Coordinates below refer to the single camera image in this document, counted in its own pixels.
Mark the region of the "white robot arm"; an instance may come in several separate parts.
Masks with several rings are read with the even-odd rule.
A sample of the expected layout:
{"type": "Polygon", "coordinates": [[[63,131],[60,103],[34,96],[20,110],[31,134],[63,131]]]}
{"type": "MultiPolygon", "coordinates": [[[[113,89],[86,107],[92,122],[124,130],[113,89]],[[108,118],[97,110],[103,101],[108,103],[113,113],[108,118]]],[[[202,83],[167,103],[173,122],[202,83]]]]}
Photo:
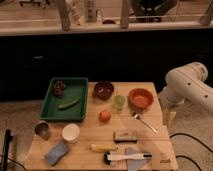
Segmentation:
{"type": "Polygon", "coordinates": [[[166,86],[159,93],[161,105],[170,109],[188,99],[213,115],[213,88],[205,84],[207,77],[208,70],[200,62],[170,70],[165,76],[166,86]]]}

